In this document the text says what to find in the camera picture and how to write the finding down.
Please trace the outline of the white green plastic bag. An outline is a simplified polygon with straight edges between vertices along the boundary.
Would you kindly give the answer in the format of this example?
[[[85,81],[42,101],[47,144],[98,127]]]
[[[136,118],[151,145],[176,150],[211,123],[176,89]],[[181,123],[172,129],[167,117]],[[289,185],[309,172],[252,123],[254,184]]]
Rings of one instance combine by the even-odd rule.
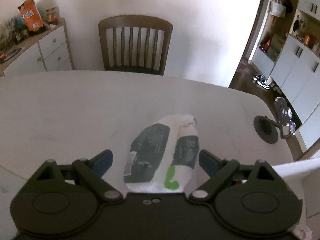
[[[135,138],[124,168],[124,183],[136,193],[180,193],[199,155],[196,119],[169,115]]]

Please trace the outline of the red cardboard box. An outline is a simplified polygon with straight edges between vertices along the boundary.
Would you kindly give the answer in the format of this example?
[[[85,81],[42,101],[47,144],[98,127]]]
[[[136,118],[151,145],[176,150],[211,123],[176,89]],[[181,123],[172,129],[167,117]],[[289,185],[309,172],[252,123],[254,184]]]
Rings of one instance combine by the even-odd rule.
[[[319,158],[310,158],[292,163],[272,165],[272,168],[286,182],[292,180],[301,180],[315,170],[319,169],[319,167]]]

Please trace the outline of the white sideboard cabinet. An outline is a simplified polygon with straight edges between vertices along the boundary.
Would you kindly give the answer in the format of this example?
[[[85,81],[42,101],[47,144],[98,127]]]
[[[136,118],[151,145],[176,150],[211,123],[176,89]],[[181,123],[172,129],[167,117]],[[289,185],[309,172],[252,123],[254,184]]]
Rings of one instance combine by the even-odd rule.
[[[27,38],[4,53],[8,55],[16,49],[20,51],[1,64],[1,77],[74,70],[64,18],[59,18],[54,27]]]

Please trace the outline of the brown wooden chair far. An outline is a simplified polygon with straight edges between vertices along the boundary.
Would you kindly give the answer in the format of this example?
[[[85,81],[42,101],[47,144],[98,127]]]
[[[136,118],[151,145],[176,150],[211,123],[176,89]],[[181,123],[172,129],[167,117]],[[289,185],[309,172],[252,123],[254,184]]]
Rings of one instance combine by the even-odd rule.
[[[120,15],[99,22],[104,70],[164,75],[173,25],[161,18]]]

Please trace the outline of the orange snack bag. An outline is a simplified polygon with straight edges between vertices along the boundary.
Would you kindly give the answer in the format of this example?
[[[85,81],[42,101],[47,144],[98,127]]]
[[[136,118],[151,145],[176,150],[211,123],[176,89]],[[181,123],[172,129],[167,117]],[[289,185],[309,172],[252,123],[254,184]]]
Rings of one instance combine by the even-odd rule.
[[[44,27],[44,22],[34,0],[26,0],[18,10],[28,31],[37,32]]]

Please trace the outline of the white wall cabinet unit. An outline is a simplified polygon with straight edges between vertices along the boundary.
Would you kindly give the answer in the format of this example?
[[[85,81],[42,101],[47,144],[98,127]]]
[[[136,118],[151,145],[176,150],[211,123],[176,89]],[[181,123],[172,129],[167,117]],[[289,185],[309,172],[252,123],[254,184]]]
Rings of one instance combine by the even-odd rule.
[[[319,0],[268,0],[253,66],[295,114],[306,148],[319,139]]]

